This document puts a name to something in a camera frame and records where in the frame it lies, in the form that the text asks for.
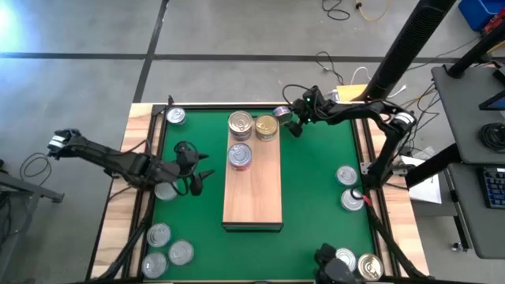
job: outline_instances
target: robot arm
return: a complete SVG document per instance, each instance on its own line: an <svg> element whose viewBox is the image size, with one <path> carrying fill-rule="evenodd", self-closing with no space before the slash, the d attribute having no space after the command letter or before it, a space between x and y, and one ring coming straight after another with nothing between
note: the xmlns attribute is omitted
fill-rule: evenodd
<svg viewBox="0 0 505 284"><path fill-rule="evenodd" d="M97 144L82 136L79 130L64 129L54 132L54 136L47 145L48 156L55 159L79 157L90 163L104 168L104 172L111 177L121 175L132 187L145 189L161 182L175 182L178 178L191 180L189 191L194 196L201 194L203 180L214 170L194 174L199 160L208 155L195 151L190 142L179 142L174 151L176 159L166 162L152 155L120 152Z"/></svg>
<svg viewBox="0 0 505 284"><path fill-rule="evenodd" d="M371 118L386 135L386 142L377 160L364 172L363 183L369 188L380 188L392 175L391 162L400 141L416 125L416 118L407 110L381 99L367 103L336 103L324 100L317 86L308 89L301 99L290 105L291 112L298 116L298 122L291 121L288 128L299 137L302 126L310 122L325 121L335 125L347 119Z"/></svg>

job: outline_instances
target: keyboard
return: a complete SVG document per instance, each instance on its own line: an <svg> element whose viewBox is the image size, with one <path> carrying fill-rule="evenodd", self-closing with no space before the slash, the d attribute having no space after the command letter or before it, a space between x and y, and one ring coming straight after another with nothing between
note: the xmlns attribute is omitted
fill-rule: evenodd
<svg viewBox="0 0 505 284"><path fill-rule="evenodd" d="M485 167L478 174L486 206L505 209L505 169Z"/></svg>

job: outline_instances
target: metal can lid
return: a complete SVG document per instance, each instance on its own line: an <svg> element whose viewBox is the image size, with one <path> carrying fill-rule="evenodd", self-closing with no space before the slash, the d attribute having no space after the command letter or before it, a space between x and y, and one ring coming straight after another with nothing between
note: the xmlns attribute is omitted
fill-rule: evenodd
<svg viewBox="0 0 505 284"><path fill-rule="evenodd" d="M361 276L367 281L377 281L384 273L384 265L379 257L365 253L357 261L357 269L360 271Z"/></svg>
<svg viewBox="0 0 505 284"><path fill-rule="evenodd" d="M228 118L228 126L236 133L248 131L253 127L253 117L243 110L235 111Z"/></svg>
<svg viewBox="0 0 505 284"><path fill-rule="evenodd" d="M184 265L193 259L195 251L188 241L176 241L168 250L168 258L175 265Z"/></svg>
<svg viewBox="0 0 505 284"><path fill-rule="evenodd" d="M354 185L357 181L357 172L352 166L339 167L336 176L343 185Z"/></svg>
<svg viewBox="0 0 505 284"><path fill-rule="evenodd" d="M272 135L277 132L277 118L270 114L261 114L256 119L256 131L263 135Z"/></svg>
<svg viewBox="0 0 505 284"><path fill-rule="evenodd" d="M152 252L142 260L142 273L147 278L158 278L168 268L166 257L161 252Z"/></svg>
<svg viewBox="0 0 505 284"><path fill-rule="evenodd" d="M174 188L177 188L175 182L160 182L155 186L155 195L161 200L172 200L177 196Z"/></svg>
<svg viewBox="0 0 505 284"><path fill-rule="evenodd" d="M244 143L233 144L228 150L228 159L235 166L245 166L251 162L253 151Z"/></svg>
<svg viewBox="0 0 505 284"><path fill-rule="evenodd" d="M166 119L170 123L180 123L184 121L186 117L186 112L181 107L172 107L168 110L168 114L166 114Z"/></svg>
<svg viewBox="0 0 505 284"><path fill-rule="evenodd" d="M148 243L153 248L159 248L170 240L170 227L165 223L152 225L148 230Z"/></svg>
<svg viewBox="0 0 505 284"><path fill-rule="evenodd" d="M290 108L287 106L277 106L273 113L277 120L279 120L280 125L285 125L290 122L293 117Z"/></svg>
<svg viewBox="0 0 505 284"><path fill-rule="evenodd" d="M358 211L363 207L365 203L363 200L357 200L351 195L351 189L346 189L344 193L342 193L342 197L340 198L342 202L342 206L349 211Z"/></svg>
<svg viewBox="0 0 505 284"><path fill-rule="evenodd" d="M335 253L335 257L347 264L350 271L356 270L356 256L347 248L339 248Z"/></svg>

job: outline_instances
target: black pole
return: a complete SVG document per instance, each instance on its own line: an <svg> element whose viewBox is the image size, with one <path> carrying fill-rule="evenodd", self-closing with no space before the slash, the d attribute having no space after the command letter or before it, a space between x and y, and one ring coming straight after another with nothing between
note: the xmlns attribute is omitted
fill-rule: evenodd
<svg viewBox="0 0 505 284"><path fill-rule="evenodd" d="M460 78L468 67L504 39L505 21L488 33L479 43L475 45L475 47L469 50L461 59L451 66L447 71L447 75L453 78Z"/></svg>
<svg viewBox="0 0 505 284"><path fill-rule="evenodd" d="M454 3L420 0L365 91L354 100L386 99Z"/></svg>

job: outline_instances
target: white cable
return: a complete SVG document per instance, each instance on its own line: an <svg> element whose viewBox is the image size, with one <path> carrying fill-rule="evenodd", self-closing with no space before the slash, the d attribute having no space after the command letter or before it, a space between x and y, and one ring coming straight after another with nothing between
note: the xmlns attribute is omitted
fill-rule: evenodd
<svg viewBox="0 0 505 284"><path fill-rule="evenodd" d="M353 77L350 79L350 84L353 84L353 82L354 82L354 77L356 76L357 71L359 71L360 69L365 69L365 70L366 70L366 76L368 77L368 79L369 79L369 80L371 80L371 79L372 79L372 78L370 77L370 74L368 74L368 69L367 69L366 67L362 66L362 67L358 67L358 68L356 69L356 71L354 71Z"/></svg>
<svg viewBox="0 0 505 284"><path fill-rule="evenodd" d="M403 90L407 89L407 85L403 85L395 94L393 95L389 95L387 98L390 99L390 98L394 98L397 94L403 92Z"/></svg>

